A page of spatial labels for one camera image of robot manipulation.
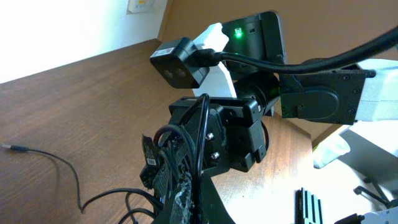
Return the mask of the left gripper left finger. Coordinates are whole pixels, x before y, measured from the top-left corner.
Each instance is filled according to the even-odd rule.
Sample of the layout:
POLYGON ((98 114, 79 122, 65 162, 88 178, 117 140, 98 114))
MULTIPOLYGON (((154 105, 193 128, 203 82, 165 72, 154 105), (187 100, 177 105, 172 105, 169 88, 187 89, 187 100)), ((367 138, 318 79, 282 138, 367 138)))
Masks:
POLYGON ((230 224, 234 221, 211 177, 202 175, 200 181, 195 182, 186 172, 180 176, 177 188, 160 212, 160 222, 230 224))

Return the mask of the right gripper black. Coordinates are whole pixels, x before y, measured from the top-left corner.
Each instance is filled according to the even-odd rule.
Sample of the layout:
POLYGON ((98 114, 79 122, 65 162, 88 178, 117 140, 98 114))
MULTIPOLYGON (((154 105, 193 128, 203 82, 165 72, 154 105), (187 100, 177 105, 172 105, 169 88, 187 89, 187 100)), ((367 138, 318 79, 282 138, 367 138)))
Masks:
POLYGON ((259 105, 254 99, 212 98, 203 154, 204 174, 210 177, 230 169, 248 172, 265 158, 259 105))

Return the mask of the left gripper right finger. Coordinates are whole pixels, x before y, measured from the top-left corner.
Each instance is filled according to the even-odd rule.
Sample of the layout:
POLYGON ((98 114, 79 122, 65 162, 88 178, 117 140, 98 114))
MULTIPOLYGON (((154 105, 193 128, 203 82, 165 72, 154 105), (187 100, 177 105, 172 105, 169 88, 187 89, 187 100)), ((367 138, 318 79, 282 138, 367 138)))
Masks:
POLYGON ((295 224, 323 224, 321 200, 310 191, 295 191, 295 224))

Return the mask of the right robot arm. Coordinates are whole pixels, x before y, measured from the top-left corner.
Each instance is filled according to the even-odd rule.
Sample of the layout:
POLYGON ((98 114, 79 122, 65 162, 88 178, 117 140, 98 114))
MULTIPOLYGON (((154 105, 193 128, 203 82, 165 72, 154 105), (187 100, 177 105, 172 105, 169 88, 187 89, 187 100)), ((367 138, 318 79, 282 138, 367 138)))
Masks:
POLYGON ((274 11, 226 22, 221 33, 228 41, 220 52, 180 39, 170 67, 162 71, 174 88, 199 88, 217 66, 227 69, 234 82, 234 99, 212 100, 224 119, 227 141, 219 159, 213 157, 215 147, 204 151, 203 170, 212 174, 229 169, 246 172, 263 160, 269 137, 261 118, 270 116, 277 102, 284 118, 352 124, 365 81, 375 76, 374 71, 359 68, 358 62, 397 44, 397 29, 391 29, 337 56, 288 65, 274 11))

